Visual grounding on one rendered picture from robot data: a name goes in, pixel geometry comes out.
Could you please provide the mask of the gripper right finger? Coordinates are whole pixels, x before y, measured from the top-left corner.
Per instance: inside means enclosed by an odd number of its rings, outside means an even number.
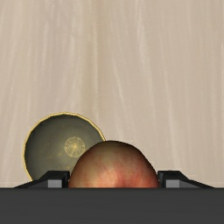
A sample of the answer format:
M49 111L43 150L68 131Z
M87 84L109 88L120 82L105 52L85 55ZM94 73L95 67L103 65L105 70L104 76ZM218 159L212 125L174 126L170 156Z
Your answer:
M189 179L181 171L158 171L160 188L211 188L210 185Z

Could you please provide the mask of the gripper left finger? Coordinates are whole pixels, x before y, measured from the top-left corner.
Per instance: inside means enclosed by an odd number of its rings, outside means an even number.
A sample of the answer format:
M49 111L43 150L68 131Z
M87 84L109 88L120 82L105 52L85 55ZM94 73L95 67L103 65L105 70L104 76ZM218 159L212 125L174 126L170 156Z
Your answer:
M68 188L69 171L47 171L41 178L18 185L17 188Z

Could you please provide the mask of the red apple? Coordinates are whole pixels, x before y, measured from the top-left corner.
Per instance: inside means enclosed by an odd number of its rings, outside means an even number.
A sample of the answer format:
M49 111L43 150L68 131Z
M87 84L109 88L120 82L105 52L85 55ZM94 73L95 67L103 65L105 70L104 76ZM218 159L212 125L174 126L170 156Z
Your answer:
M158 188L158 176L144 154L133 145L105 141L80 157L68 187Z

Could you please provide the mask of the dark bowl with gold rim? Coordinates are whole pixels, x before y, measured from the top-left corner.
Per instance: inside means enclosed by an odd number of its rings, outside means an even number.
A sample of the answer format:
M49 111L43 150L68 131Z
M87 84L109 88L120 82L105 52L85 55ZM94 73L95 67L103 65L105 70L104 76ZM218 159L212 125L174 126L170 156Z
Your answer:
M39 120L24 141L24 167L30 180L48 171L72 171L80 156L105 140L83 115L61 112Z

